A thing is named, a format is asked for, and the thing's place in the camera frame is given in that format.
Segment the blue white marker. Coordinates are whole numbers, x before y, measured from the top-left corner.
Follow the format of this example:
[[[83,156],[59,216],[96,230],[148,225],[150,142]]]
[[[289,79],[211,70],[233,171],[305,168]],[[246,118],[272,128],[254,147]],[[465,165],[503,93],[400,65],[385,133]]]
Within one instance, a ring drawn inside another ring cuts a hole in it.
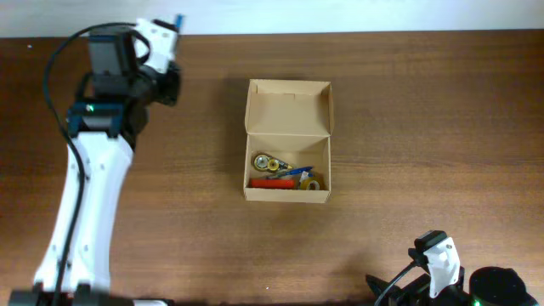
[[[180,29],[182,27],[182,24],[183,24],[183,21],[184,21],[184,16],[181,15],[181,14],[177,14],[176,19],[175,19],[175,27],[176,27],[177,31],[180,31]]]

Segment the yellow tape roll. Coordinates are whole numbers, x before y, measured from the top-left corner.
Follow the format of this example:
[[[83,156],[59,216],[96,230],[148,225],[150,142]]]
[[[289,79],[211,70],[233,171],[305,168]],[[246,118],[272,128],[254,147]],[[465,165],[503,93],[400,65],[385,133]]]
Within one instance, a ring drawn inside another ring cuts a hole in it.
[[[320,190],[321,183],[316,178],[306,178],[299,185],[300,190]]]

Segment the blue ballpoint pen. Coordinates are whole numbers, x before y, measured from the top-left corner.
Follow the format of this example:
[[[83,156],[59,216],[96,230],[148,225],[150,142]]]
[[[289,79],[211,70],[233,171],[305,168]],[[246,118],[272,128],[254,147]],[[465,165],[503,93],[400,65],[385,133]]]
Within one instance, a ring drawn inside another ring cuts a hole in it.
[[[309,173],[309,172],[311,172],[312,169],[313,169],[313,167],[311,167],[311,166],[310,167],[295,168],[295,169],[286,170],[286,171],[278,172],[278,173],[275,173],[275,174],[271,174],[271,175],[267,176],[266,179],[280,179],[280,178],[283,178],[283,177],[286,177],[286,176],[299,175],[299,174],[302,174],[304,172]]]

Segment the red stapler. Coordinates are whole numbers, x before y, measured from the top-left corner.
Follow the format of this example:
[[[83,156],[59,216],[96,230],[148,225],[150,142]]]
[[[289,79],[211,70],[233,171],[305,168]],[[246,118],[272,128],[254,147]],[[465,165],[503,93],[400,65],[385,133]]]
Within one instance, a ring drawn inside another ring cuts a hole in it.
[[[295,186],[296,182],[292,179],[252,178],[250,180],[250,187],[258,189],[292,190]]]

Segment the yellow black correction tape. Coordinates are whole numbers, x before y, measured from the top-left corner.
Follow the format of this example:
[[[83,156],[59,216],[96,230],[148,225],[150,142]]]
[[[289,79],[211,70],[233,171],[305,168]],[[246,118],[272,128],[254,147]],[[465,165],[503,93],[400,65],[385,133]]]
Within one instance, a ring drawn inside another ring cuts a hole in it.
[[[291,164],[264,153],[254,156],[252,165],[257,171],[269,173],[277,173],[279,171],[293,169]]]

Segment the brown cardboard box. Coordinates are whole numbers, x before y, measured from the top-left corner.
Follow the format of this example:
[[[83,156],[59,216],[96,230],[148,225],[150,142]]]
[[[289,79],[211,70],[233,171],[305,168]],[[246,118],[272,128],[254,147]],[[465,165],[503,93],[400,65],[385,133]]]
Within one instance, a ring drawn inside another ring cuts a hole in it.
[[[332,192],[331,136],[334,130],[332,84],[320,81],[252,79],[245,114],[246,156],[243,193],[248,201],[325,203]],[[274,156],[293,168],[313,167],[320,190],[300,190],[300,175],[286,176],[292,190],[250,187],[251,179],[272,173],[257,171],[257,154]]]

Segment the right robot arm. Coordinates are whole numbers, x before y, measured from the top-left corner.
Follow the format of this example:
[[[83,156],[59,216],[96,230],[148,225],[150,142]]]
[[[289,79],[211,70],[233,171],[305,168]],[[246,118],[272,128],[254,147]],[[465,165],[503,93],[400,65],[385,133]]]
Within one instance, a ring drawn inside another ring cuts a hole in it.
[[[430,230],[414,240],[410,263],[392,280],[365,277],[375,305],[410,306],[538,306],[518,273],[486,266],[475,270],[464,290],[465,269],[453,239]]]

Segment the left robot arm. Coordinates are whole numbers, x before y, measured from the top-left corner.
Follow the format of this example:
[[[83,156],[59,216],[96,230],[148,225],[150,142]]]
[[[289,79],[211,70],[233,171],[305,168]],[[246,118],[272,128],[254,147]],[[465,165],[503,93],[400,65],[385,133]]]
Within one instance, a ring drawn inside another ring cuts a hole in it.
[[[32,288],[12,291],[12,305],[133,304],[110,291],[111,236],[148,108],[178,100],[179,28],[141,20],[93,25],[85,34],[91,69],[59,120],[68,165],[54,232]]]

